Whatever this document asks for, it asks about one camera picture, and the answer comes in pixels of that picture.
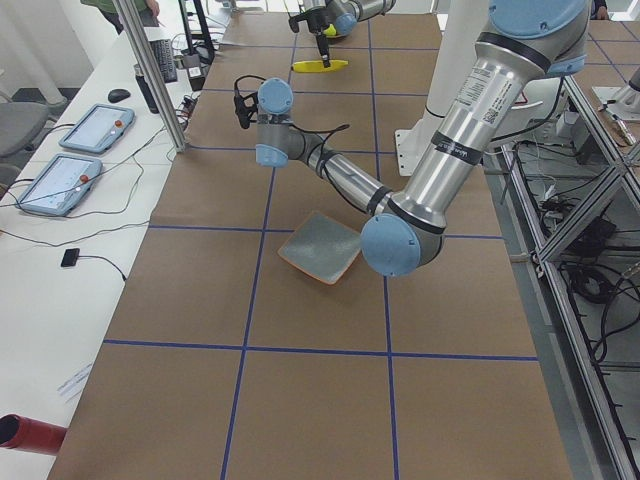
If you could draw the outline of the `black computer mouse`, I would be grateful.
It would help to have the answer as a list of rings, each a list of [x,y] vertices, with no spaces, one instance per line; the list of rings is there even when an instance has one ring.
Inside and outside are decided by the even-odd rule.
[[[116,104],[128,99],[131,96],[131,92],[127,89],[116,88],[111,90],[107,95],[109,103]]]

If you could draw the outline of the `black keyboard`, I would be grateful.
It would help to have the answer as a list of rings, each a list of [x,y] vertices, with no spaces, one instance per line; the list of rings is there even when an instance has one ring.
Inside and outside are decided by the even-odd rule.
[[[149,46],[158,65],[161,77],[165,83],[178,80],[177,68],[174,62],[173,47],[170,39],[151,40]]]

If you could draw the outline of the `red cylinder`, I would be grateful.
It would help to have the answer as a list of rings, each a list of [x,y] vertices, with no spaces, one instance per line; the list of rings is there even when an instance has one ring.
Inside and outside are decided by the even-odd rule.
[[[1,447],[5,449],[55,456],[66,433],[65,427],[17,414],[1,418]]]

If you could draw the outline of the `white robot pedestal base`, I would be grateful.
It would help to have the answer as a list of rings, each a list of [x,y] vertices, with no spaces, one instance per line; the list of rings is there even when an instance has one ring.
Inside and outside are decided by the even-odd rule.
[[[476,62],[475,41],[488,20],[487,0],[451,1],[424,114],[410,130],[396,130],[399,173],[411,176]]]

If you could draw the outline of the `brown paper table mat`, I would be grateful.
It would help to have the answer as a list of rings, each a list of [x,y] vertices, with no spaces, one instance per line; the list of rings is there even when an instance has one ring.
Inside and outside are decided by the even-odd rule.
[[[260,167],[232,84],[314,54],[281,14],[226,34],[106,332],[54,479],[568,479],[481,168],[439,257],[334,285],[279,248],[364,216],[306,166]]]

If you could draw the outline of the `aluminium frame post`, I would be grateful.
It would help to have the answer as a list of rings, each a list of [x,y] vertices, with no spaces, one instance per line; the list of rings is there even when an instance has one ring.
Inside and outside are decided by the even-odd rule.
[[[130,0],[114,0],[114,6],[118,12],[121,23],[127,31],[134,55],[140,65],[146,83],[159,110],[159,115],[171,137],[175,150],[177,152],[183,152],[186,147],[184,132],[178,121],[174,105],[149,45],[149,40],[135,3]]]

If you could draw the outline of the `upper blue teach pendant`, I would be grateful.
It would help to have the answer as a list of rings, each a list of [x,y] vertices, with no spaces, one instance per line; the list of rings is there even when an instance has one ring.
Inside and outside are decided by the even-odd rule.
[[[60,147],[101,154],[134,123],[135,112],[115,105],[95,104],[58,142]]]

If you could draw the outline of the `blue teach pendant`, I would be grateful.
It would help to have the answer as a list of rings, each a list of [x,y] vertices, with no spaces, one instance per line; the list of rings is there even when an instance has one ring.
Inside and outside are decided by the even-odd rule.
[[[102,161],[60,153],[55,155],[17,200],[17,208],[36,215],[65,216],[101,175]]]
[[[95,104],[58,142],[60,147],[101,154],[134,123],[135,112],[115,105]]]

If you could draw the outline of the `yellow banana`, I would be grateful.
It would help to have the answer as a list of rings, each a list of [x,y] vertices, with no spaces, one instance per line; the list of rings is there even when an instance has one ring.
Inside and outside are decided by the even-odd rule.
[[[325,65],[322,60],[306,60],[294,62],[291,70],[301,74],[330,73],[346,68],[348,65],[348,60],[333,59],[328,65]]]

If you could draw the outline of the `lower blue teach pendant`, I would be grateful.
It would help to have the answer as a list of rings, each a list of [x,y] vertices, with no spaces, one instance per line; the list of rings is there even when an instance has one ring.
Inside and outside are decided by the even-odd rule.
[[[55,155],[17,200],[17,208],[36,215],[65,216],[101,175],[102,161],[60,153]]]

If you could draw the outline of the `grey square plate orange rim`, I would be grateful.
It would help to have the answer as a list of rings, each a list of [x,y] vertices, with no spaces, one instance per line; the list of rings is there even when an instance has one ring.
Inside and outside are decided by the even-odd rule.
[[[334,285],[360,251],[358,232],[313,211],[279,248],[278,255],[315,280]]]

